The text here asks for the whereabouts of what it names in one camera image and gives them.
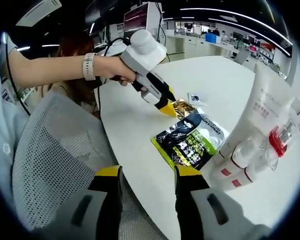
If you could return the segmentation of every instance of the computer monitor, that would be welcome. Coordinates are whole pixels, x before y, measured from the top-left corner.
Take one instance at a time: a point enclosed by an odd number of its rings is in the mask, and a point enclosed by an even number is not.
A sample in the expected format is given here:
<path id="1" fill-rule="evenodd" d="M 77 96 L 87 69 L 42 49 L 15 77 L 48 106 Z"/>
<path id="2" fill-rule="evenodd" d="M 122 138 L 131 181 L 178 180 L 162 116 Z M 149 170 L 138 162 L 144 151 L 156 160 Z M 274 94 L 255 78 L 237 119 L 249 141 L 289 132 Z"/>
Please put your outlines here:
<path id="1" fill-rule="evenodd" d="M 244 38 L 243 39 L 243 43 L 249 45 L 251 43 L 251 41 L 249 39 Z"/>
<path id="2" fill-rule="evenodd" d="M 255 45 L 256 47 L 260 48 L 260 40 L 256 39 L 255 37 L 249 35 L 249 41 L 252 45 Z"/>
<path id="3" fill-rule="evenodd" d="M 233 32 L 233 37 L 235 39 L 238 39 L 241 42 L 244 40 L 244 36 L 242 34 L 240 34 L 240 33 L 235 32 L 235 31 Z"/>
<path id="4" fill-rule="evenodd" d="M 185 23 L 184 23 L 184 27 L 185 27 L 186 29 L 192 29 L 192 28 L 194 27 L 194 24 L 193 24 L 193 23 L 185 22 Z"/>
<path id="5" fill-rule="evenodd" d="M 136 31 L 147 29 L 149 4 L 146 3 L 124 15 L 124 37 L 130 38 Z"/>

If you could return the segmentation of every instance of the black wire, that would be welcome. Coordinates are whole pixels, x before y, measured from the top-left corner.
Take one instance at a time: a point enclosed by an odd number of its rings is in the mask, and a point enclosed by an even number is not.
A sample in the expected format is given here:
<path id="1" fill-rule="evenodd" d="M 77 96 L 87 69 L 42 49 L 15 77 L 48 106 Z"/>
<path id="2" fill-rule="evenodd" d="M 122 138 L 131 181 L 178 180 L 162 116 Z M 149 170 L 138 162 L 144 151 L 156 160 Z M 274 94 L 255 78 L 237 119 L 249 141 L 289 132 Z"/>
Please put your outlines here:
<path id="1" fill-rule="evenodd" d="M 126 45 L 129 45 L 128 39 L 126 39 L 126 38 L 124 38 L 124 37 L 117 37 L 115 40 L 113 40 L 113 41 L 109 42 L 109 44 L 108 44 L 108 46 L 106 47 L 106 50 L 105 50 L 105 52 L 104 52 L 104 55 L 103 55 L 103 56 L 105 56 L 105 57 L 107 56 L 107 53 L 108 53 L 108 51 L 109 51 L 110 47 L 111 47 L 111 46 L 114 44 L 114 42 L 116 42 L 116 41 L 118 41 L 118 40 L 122 40 L 124 44 L 126 44 Z M 102 122 L 102 120 L 101 120 L 101 100 L 100 100 L 100 87 L 101 87 L 101 86 L 99 86 L 99 87 L 98 87 L 98 90 L 97 90 L 97 92 L 98 92 L 99 115 L 100 115 L 100 121 Z"/>
<path id="2" fill-rule="evenodd" d="M 99 105 L 99 116 L 100 116 L 100 121 L 102 123 L 102 119 L 101 119 L 101 100 L 100 100 L 100 87 L 98 87 L 98 105 Z"/>
<path id="3" fill-rule="evenodd" d="M 162 26 L 160 26 L 160 27 L 161 27 L 161 30 L 162 30 L 163 35 L 164 35 L 164 46 L 166 46 L 166 44 L 167 44 L 167 35 L 166 35 L 164 29 L 162 28 Z M 166 56 L 168 57 L 168 60 L 169 60 L 169 63 L 170 63 L 171 60 L 170 60 L 170 57 L 169 57 L 169 54 L 168 54 L 168 50 L 167 50 L 167 52 L 166 52 Z"/>
<path id="4" fill-rule="evenodd" d="M 158 42 L 159 41 L 159 33 L 160 33 L 161 21 L 162 21 L 162 18 L 164 17 L 164 15 L 161 12 L 161 9 L 159 7 L 159 3 L 156 2 L 155 5 L 156 5 L 156 8 L 159 10 L 159 13 L 160 13 L 160 21 L 159 21 L 159 27 L 158 27 L 158 36 L 156 38 L 156 41 Z"/>
<path id="5" fill-rule="evenodd" d="M 110 47 L 114 44 L 114 42 L 116 42 L 116 41 L 118 41 L 118 40 L 122 40 L 123 43 L 126 44 L 125 38 L 123 38 L 123 37 L 117 37 L 115 40 L 109 42 L 109 44 L 108 44 L 108 46 L 106 47 L 106 50 L 105 50 L 105 52 L 104 52 L 104 56 L 107 56 L 107 53 L 108 53 Z"/>
<path id="6" fill-rule="evenodd" d="M 93 110 L 92 110 L 92 113 L 94 113 L 94 112 L 95 112 L 95 110 L 96 110 L 96 106 L 97 106 L 97 103 L 95 103 L 95 105 L 94 105 L 94 107 L 93 107 Z"/>
<path id="7" fill-rule="evenodd" d="M 25 104 L 22 102 L 19 94 L 18 94 L 18 90 L 17 87 L 15 85 L 15 82 L 12 78 L 12 74 L 11 74 L 11 70 L 10 70 L 10 63 L 9 63 L 9 56 L 8 56 L 8 38 L 6 38 L 6 44 L 5 44 L 5 59 L 6 59 L 6 66 L 8 68 L 8 73 L 9 73 L 9 78 L 12 84 L 12 88 L 15 92 L 16 98 L 19 100 L 19 103 L 21 104 L 21 106 L 23 107 L 24 111 L 26 112 L 26 114 L 28 114 L 30 116 L 30 112 L 28 111 L 28 109 L 26 108 Z"/>

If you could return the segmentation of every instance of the window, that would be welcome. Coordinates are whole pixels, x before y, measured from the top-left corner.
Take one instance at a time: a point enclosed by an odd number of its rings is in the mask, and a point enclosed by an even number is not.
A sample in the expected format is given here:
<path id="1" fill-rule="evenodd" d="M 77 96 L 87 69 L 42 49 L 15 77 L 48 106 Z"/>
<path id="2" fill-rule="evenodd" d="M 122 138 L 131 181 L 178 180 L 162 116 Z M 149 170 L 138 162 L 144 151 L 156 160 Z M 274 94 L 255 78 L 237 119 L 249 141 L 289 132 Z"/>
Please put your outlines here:
<path id="1" fill-rule="evenodd" d="M 183 23 L 185 25 L 185 30 L 187 33 L 193 33 L 194 32 L 194 23 L 186 21 Z"/>
<path id="2" fill-rule="evenodd" d="M 181 29 L 181 23 L 179 21 L 175 22 L 175 28 L 176 29 Z"/>
<path id="3" fill-rule="evenodd" d="M 201 23 L 195 23 L 194 25 L 193 25 L 193 32 L 195 33 L 195 34 L 198 34 L 198 35 L 201 35 Z"/>
<path id="4" fill-rule="evenodd" d="M 168 22 L 167 21 L 163 21 L 163 29 L 168 29 Z"/>
<path id="5" fill-rule="evenodd" d="M 207 33 L 209 26 L 201 25 L 201 31 Z"/>

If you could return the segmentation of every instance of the ceiling light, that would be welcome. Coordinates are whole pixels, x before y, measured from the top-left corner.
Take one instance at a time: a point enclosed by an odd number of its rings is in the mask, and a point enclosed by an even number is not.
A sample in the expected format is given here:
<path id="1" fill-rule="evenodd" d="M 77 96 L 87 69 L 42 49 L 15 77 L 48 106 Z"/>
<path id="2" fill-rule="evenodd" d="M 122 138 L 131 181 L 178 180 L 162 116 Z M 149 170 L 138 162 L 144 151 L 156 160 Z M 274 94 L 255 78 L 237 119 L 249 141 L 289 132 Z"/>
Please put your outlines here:
<path id="1" fill-rule="evenodd" d="M 46 48 L 46 47 L 59 47 L 59 46 L 60 46 L 59 44 L 42 45 L 43 48 Z"/>
<path id="2" fill-rule="evenodd" d="M 220 15 L 220 18 L 223 18 L 225 20 L 228 20 L 228 21 L 232 21 L 232 22 L 235 22 L 237 23 L 237 19 L 235 17 L 232 17 L 232 16 L 223 16 L 223 15 Z"/>
<path id="3" fill-rule="evenodd" d="M 270 27 L 269 25 L 263 23 L 262 21 L 259 21 L 257 19 L 254 19 L 250 16 L 246 16 L 237 12 L 233 12 L 233 11 L 227 11 L 227 10 L 221 10 L 221 9 L 214 9 L 214 8 L 200 8 L 200 7 L 195 7 L 195 8 L 181 8 L 181 11 L 185 11 L 185 10 L 209 10 L 209 11 L 217 11 L 217 12 L 223 12 L 223 13 L 228 13 L 228 14 L 233 14 L 233 15 L 237 15 L 243 18 L 247 18 L 250 19 L 252 21 L 255 21 L 258 24 L 261 24 L 263 26 L 265 26 L 266 28 L 270 29 L 271 31 L 275 32 L 276 34 L 278 34 L 280 37 L 282 37 L 284 40 L 286 40 L 289 44 L 293 45 L 293 43 L 283 34 L 281 34 L 280 32 L 278 32 L 277 30 L 275 30 L 274 28 Z"/>
<path id="4" fill-rule="evenodd" d="M 272 18 L 273 23 L 276 24 L 274 14 L 271 11 L 271 7 L 269 6 L 269 3 L 267 3 L 267 0 L 264 0 L 264 4 L 265 4 L 265 6 L 266 6 L 271 18 Z"/>
<path id="5" fill-rule="evenodd" d="M 236 23 L 233 23 L 233 22 L 230 22 L 230 21 L 223 21 L 223 20 L 220 20 L 220 19 L 214 19 L 214 18 L 209 18 L 209 20 L 214 20 L 214 21 L 219 21 L 219 22 L 223 22 L 223 23 L 227 23 L 227 24 L 232 24 L 232 25 L 235 25 L 235 26 L 238 26 L 238 27 L 241 27 L 241 28 L 244 28 L 244 29 L 247 29 L 253 33 L 256 33 L 258 35 L 260 35 L 261 37 L 267 39 L 268 41 L 272 42 L 273 44 L 275 44 L 278 48 L 280 48 L 282 51 L 284 51 L 288 56 L 290 56 L 291 54 L 288 53 L 282 46 L 280 46 L 278 43 L 276 43 L 275 41 L 271 40 L 270 38 L 266 37 L 265 35 L 255 31 L 255 30 L 252 30 L 248 27 L 245 27 L 245 26 L 242 26 L 242 25 L 239 25 L 239 24 L 236 24 Z"/>
<path id="6" fill-rule="evenodd" d="M 182 16 L 182 19 L 194 19 L 194 16 Z M 168 17 L 168 18 L 164 18 L 163 20 L 172 20 L 174 19 L 173 17 Z"/>
<path id="7" fill-rule="evenodd" d="M 90 28 L 90 34 L 92 33 L 92 29 L 94 29 L 95 23 L 92 23 L 91 28 Z"/>
<path id="8" fill-rule="evenodd" d="M 24 46 L 24 47 L 20 47 L 20 48 L 18 48 L 18 49 L 17 49 L 17 51 L 18 51 L 18 52 L 22 52 L 22 51 L 24 51 L 24 50 L 28 50 L 28 49 L 30 49 L 30 47 L 29 47 L 29 46 Z"/>

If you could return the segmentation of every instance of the watch strap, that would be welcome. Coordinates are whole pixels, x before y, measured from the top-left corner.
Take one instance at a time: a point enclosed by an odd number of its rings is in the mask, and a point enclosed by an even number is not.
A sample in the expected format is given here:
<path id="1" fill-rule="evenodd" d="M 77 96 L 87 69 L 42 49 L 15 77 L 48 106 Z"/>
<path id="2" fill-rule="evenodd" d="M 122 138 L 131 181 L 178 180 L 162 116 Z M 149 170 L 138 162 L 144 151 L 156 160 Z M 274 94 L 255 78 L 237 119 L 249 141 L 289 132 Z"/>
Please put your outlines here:
<path id="1" fill-rule="evenodd" d="M 95 74 L 94 74 L 94 57 L 95 53 L 87 53 L 84 56 L 82 69 L 83 69 L 83 76 L 86 81 L 92 81 L 96 80 Z"/>

